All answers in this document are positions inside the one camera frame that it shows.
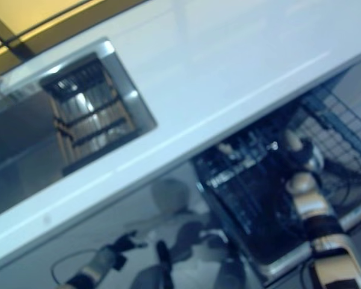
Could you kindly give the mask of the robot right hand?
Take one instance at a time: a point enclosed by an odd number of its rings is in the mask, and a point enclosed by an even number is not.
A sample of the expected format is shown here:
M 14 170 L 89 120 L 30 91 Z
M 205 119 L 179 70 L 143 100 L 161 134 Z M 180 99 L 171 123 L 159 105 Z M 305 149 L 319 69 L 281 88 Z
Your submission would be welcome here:
M 289 145 L 289 153 L 302 168 L 320 172 L 324 168 L 324 157 L 320 149 L 308 138 L 300 139 Z

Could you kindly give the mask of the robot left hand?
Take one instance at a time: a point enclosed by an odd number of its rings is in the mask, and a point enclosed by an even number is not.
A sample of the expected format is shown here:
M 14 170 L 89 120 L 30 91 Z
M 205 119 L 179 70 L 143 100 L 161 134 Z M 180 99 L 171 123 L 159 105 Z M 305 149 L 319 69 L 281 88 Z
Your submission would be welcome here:
M 146 242 L 135 241 L 136 234 L 136 230 L 123 234 L 111 245 L 112 250 L 118 253 L 123 253 L 147 247 L 148 244 Z

